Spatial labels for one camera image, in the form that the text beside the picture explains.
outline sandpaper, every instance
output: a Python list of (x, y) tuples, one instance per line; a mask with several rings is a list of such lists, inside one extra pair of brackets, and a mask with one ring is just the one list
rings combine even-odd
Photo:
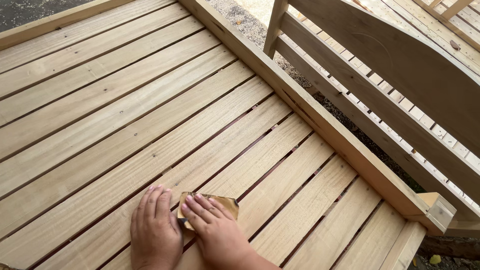
[[(228, 198), (228, 197), (221, 197), (221, 196), (215, 196), (215, 195), (209, 195), (209, 194), (202, 194), (200, 193), (203, 197), (206, 199), (213, 198), (215, 201), (221, 203), (230, 213), (232, 213), (232, 216), (237, 220), (238, 215), (239, 215), (239, 204), (237, 203), (236, 199)], [(182, 206), (183, 203), (185, 203), (185, 198), (190, 195), (190, 196), (195, 196), (197, 195), (196, 192), (182, 192), (180, 195), (180, 204), (179, 207)], [(191, 231), (195, 232), (195, 229), (193, 226), (188, 222), (188, 219), (183, 215), (181, 210), (179, 209), (177, 212), (177, 218), (179, 221), (183, 224), (183, 226)]]

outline dirt ground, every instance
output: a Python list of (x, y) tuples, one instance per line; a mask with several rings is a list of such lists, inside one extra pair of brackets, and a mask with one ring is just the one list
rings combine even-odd
[[(90, 0), (0, 0), (0, 32), (40, 19), (63, 10), (84, 4)], [(273, 0), (207, 0), (210, 4), (236, 26), (256, 46), (263, 48), (267, 33), (266, 19), (270, 17)], [(252, 10), (257, 17), (245, 9)], [(285, 70), (303, 88), (312, 85), (297, 72), (283, 57), (276, 53), (274, 61)], [(386, 155), (362, 130), (350, 121), (327, 98), (317, 93), (314, 98), (347, 127), (370, 151), (382, 160), (415, 192), (425, 192), (397, 163)], [(409, 270), (480, 270), (479, 261), (442, 257), (442, 262), (430, 264), (433, 254), (417, 254), (417, 266), (410, 265)]]

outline yellow leaf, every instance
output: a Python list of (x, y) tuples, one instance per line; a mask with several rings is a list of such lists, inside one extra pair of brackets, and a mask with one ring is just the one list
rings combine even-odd
[(433, 255), (430, 258), (430, 263), (431, 264), (437, 264), (437, 263), (440, 263), (441, 261), (442, 261), (442, 258), (440, 257), (440, 255)]

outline right hand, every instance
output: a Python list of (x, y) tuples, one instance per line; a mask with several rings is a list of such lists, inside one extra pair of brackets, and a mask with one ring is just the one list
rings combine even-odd
[(232, 214), (212, 198), (188, 195), (181, 206), (183, 215), (198, 233), (203, 257), (215, 269), (245, 269), (259, 257), (241, 232)]

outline left hand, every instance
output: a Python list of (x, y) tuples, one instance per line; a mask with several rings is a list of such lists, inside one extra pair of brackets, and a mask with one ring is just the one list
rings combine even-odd
[(149, 187), (130, 225), (133, 270), (172, 270), (183, 251), (182, 230), (170, 211), (170, 189)]

